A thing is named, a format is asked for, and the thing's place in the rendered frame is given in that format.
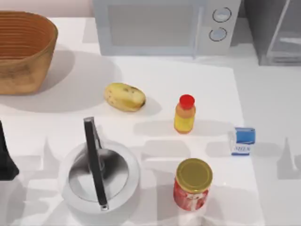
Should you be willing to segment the blue and white milk carton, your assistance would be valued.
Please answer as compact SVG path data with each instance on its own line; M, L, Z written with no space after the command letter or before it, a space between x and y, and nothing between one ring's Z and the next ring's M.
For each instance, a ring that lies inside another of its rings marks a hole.
M248 156L256 141L256 130L248 127L235 127L228 132L230 152L233 156Z

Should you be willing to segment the yellow bottle with red cap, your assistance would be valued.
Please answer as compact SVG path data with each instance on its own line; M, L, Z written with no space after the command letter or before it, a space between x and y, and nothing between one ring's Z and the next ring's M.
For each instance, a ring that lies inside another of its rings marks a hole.
M175 108L174 129L180 134L192 131L196 114L195 99L189 94L180 96Z

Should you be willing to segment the yellow bread loaf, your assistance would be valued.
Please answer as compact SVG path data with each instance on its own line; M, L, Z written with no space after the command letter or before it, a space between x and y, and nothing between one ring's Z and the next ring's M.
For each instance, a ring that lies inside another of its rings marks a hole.
M104 90L106 102L124 112L136 112L146 104L146 95L136 87L114 82Z

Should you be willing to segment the microwave knob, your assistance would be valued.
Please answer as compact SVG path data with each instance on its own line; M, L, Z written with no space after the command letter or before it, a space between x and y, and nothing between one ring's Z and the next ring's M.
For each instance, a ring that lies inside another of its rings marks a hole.
M218 23L223 23L230 19L231 14L232 13L229 8L224 7L224 8L216 9L213 12L213 19Z
M210 40L212 40L214 42L222 41L226 37L227 37L227 31L222 27L219 27L215 30L211 30L209 33Z

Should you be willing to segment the brown woven basket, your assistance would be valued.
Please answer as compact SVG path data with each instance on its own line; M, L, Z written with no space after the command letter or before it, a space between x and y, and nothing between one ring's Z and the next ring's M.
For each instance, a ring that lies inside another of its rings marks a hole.
M56 25L30 12L0 10L0 95L36 92L48 73Z

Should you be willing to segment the red jar with gold lid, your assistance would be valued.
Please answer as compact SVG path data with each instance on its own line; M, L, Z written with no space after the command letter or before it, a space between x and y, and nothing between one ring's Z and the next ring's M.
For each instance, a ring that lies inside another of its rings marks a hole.
M186 211L196 211L202 208L212 180L212 169L205 161L198 158L182 161L176 169L174 180L175 203Z

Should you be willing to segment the pale microwave oven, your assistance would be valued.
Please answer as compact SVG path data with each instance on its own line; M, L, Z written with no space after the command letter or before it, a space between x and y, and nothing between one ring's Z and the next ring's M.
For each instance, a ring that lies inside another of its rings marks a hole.
M98 42L105 56L215 56L231 44L241 0L93 0ZM229 8L218 23L213 12ZM219 27L227 37L210 40Z

